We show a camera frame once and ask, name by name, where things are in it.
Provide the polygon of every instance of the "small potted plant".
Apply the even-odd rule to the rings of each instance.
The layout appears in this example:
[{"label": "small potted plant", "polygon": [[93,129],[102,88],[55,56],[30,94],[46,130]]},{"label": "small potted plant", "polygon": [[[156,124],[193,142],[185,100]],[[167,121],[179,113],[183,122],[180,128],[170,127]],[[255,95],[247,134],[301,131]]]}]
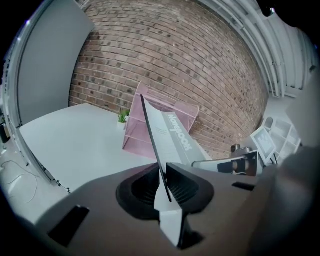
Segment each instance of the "small potted plant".
[{"label": "small potted plant", "polygon": [[127,112],[120,108],[120,113],[118,114],[118,128],[124,130],[126,127],[126,119],[127,119]]}]

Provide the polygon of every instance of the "white cabinet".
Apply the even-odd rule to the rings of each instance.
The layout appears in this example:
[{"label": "white cabinet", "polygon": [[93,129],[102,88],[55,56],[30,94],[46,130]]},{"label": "white cabinet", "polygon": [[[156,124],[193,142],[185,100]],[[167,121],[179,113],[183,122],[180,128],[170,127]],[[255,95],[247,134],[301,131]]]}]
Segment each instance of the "white cabinet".
[{"label": "white cabinet", "polygon": [[291,123],[269,116],[263,121],[262,126],[270,134],[275,144],[274,154],[279,164],[297,152],[301,139]]}]

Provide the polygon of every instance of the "brick wall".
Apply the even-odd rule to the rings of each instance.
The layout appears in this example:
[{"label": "brick wall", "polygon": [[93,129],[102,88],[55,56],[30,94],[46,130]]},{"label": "brick wall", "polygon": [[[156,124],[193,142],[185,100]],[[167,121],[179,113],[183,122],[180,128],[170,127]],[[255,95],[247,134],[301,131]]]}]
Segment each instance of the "brick wall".
[{"label": "brick wall", "polygon": [[268,93],[250,51],[212,11],[187,0],[91,1],[70,106],[130,108],[140,81],[200,107],[192,134],[215,159],[251,134]]}]

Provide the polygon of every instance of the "desk surface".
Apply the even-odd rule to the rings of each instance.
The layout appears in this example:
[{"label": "desk surface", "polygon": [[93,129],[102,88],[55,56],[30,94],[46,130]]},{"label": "desk surface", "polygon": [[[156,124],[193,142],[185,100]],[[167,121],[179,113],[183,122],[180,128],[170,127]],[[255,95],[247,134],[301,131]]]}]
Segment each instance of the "desk surface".
[{"label": "desk surface", "polygon": [[122,150],[125,131],[117,122],[117,114],[81,104],[42,116],[20,132],[39,162],[74,191],[97,178],[155,163]]}]

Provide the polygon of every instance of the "gray wall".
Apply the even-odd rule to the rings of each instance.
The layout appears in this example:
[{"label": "gray wall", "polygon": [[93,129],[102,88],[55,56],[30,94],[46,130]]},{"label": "gray wall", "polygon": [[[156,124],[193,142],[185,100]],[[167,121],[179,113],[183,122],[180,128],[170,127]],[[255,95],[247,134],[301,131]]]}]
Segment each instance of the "gray wall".
[{"label": "gray wall", "polygon": [[68,107],[75,64],[93,27],[73,0],[54,0],[40,17],[26,43],[18,74],[23,125]]}]

